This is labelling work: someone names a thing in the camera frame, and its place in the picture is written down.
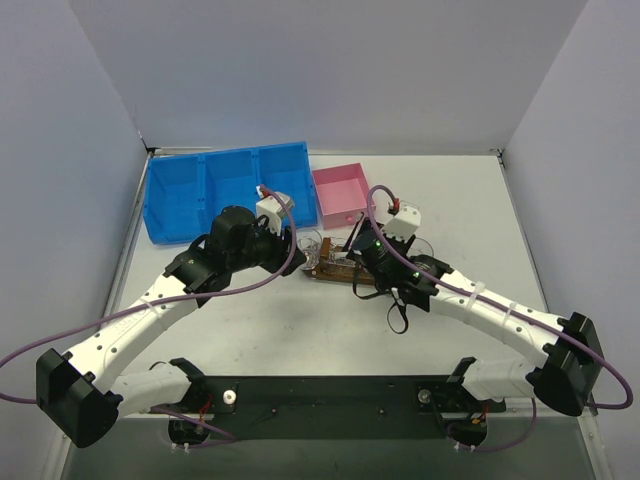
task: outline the white mounting peg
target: white mounting peg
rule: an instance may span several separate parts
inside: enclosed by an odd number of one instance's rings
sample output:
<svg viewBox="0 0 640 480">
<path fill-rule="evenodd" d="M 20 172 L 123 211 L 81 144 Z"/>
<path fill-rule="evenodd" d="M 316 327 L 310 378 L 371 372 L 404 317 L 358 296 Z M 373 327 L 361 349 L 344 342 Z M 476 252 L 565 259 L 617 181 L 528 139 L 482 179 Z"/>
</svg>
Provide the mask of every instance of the white mounting peg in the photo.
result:
<svg viewBox="0 0 640 480">
<path fill-rule="evenodd" d="M 233 390 L 227 390 L 222 394 L 222 401 L 226 405 L 233 405 L 234 403 L 236 403 L 236 392 L 234 392 Z"/>
</svg>

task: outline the pink bin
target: pink bin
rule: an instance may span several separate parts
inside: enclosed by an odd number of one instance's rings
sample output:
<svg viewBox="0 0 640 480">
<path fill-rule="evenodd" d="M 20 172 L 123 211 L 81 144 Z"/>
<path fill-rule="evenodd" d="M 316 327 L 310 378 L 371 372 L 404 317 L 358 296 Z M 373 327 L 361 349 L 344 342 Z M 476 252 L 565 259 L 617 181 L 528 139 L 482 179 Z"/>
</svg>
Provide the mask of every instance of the pink bin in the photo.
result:
<svg viewBox="0 0 640 480">
<path fill-rule="evenodd" d="M 369 185 L 359 163 L 313 170 L 311 174 L 325 229 L 353 225 L 360 212 L 366 214 Z"/>
</svg>

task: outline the blue plastic tray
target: blue plastic tray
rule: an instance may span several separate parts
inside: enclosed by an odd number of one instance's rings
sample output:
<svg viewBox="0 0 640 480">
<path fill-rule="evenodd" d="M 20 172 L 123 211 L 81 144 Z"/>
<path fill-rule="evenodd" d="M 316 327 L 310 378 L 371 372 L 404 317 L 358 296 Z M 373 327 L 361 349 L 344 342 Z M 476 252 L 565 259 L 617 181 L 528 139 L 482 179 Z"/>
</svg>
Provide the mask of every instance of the blue plastic tray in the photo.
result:
<svg viewBox="0 0 640 480">
<path fill-rule="evenodd" d="M 213 219 L 227 205 L 241 205 L 255 212 L 257 185 L 293 198 L 297 226 L 317 224 L 316 192 L 306 143 L 153 159 L 144 205 L 151 241 L 190 242 L 208 232 Z"/>
<path fill-rule="evenodd" d="M 154 158 L 147 170 L 144 221 L 153 243 L 185 243 L 202 233 L 199 157 Z"/>
</svg>

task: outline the gray wall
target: gray wall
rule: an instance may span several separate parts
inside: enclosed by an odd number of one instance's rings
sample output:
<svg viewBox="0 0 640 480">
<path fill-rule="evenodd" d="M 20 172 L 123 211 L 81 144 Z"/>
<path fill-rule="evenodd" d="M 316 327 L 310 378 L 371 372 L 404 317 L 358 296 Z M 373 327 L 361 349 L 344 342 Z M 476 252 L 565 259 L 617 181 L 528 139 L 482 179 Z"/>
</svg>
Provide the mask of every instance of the gray wall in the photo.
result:
<svg viewBox="0 0 640 480">
<path fill-rule="evenodd" d="M 71 0 L 153 146 L 506 145 L 586 0 Z"/>
<path fill-rule="evenodd" d="M 64 0 L 0 2 L 0 65 L 4 356 L 99 317 L 145 152 Z M 3 368 L 1 391 L 33 397 L 42 351 Z M 0 478 L 40 478 L 53 424 L 33 405 L 0 418 Z"/>
<path fill-rule="evenodd" d="M 590 0 L 506 151 L 506 172 L 550 307 L 599 325 L 640 387 L 640 3 Z M 603 374 L 595 394 L 620 401 Z M 638 478 L 638 404 L 603 412 L 616 478 Z"/>
</svg>

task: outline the black mounting bracket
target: black mounting bracket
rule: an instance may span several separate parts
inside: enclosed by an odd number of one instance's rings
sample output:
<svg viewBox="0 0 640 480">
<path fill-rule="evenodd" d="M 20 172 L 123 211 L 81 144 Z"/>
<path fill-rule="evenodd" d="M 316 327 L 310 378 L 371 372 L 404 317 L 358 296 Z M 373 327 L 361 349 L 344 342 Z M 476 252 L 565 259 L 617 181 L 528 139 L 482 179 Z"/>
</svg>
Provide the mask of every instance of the black mounting bracket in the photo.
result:
<svg viewBox="0 0 640 480">
<path fill-rule="evenodd" d="M 102 394 L 53 348 L 36 362 L 36 401 L 79 448 L 100 440 L 118 419 L 120 395 Z"/>
<path fill-rule="evenodd" d="M 484 408 L 462 386 L 464 371 L 475 361 L 465 360 L 454 375 L 205 376 L 182 402 L 166 408 L 198 412 L 212 395 L 212 422 L 239 440 L 443 438 L 441 413 Z M 222 401 L 227 390 L 236 393 L 233 405 Z M 490 402 L 489 410 L 506 407 Z"/>
<path fill-rule="evenodd" d="M 569 320 L 558 319 L 567 335 L 586 345 L 598 355 L 602 347 L 590 318 L 574 312 Z M 549 354 L 543 368 L 527 375 L 536 396 L 557 412 L 572 417 L 582 414 L 602 367 L 582 350 L 558 338 L 555 345 L 547 344 Z"/>
</svg>

